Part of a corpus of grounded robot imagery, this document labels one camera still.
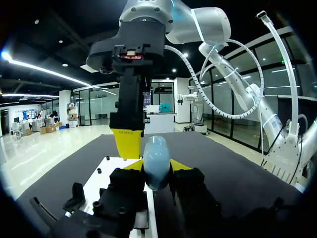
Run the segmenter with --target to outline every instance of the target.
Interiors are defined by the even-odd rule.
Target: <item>white pillar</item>
[[[68,123],[67,121],[67,104],[70,103],[69,90],[63,90],[59,92],[59,119],[63,125]]]
[[[190,123],[190,102],[183,102],[183,105],[177,103],[178,94],[189,94],[188,78],[176,78],[174,80],[174,103],[175,103],[175,122]]]
[[[2,136],[1,115],[0,115],[0,137]]]

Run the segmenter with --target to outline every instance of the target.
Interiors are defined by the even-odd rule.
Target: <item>chair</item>
[[[20,139],[21,136],[22,136],[22,127],[20,127],[19,123],[17,122],[14,122],[12,123],[12,131],[13,131],[13,134],[15,135],[15,139]]]
[[[38,128],[45,126],[45,118],[37,119]]]

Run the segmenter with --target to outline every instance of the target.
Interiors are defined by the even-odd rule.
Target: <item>blue egg-shaped object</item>
[[[151,136],[143,153],[143,168],[146,183],[152,190],[166,187],[170,166],[170,155],[166,140],[158,135]]]

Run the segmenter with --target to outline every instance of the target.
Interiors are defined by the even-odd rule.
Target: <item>cardboard box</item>
[[[46,133],[46,128],[45,127],[40,127],[40,134],[43,135]]]
[[[26,129],[26,130],[25,130],[25,134],[26,134],[26,135],[31,135],[31,134],[32,134],[31,129]]]
[[[52,133],[52,132],[56,131],[55,126],[53,126],[53,125],[47,125],[45,127],[45,129],[46,129],[46,133]]]
[[[62,126],[61,122],[55,123],[55,127],[60,127],[60,126]]]

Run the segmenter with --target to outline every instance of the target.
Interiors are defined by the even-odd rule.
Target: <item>ceiling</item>
[[[101,38],[110,38],[118,31],[118,19],[127,0],[54,0],[15,1],[4,5],[0,27],[1,51],[10,52],[14,60],[43,67],[88,84],[115,81],[115,74],[90,73],[80,66],[85,64],[90,46]],[[287,24],[280,21],[274,6],[267,0],[257,3],[231,0],[183,0],[190,8],[216,6],[222,8],[229,17],[231,38],[247,43],[268,33],[263,24],[255,18],[261,10],[266,10],[276,28]],[[194,71],[200,71],[204,57],[199,53],[201,42],[172,45],[189,54],[188,60]],[[221,52],[225,55],[234,46]],[[160,73],[154,78],[190,77],[184,63],[172,52],[166,52],[166,60]],[[60,90],[82,87],[76,82],[44,72],[9,64],[0,59],[0,89],[3,93],[58,95]],[[16,102],[18,98],[0,97],[0,104]]]

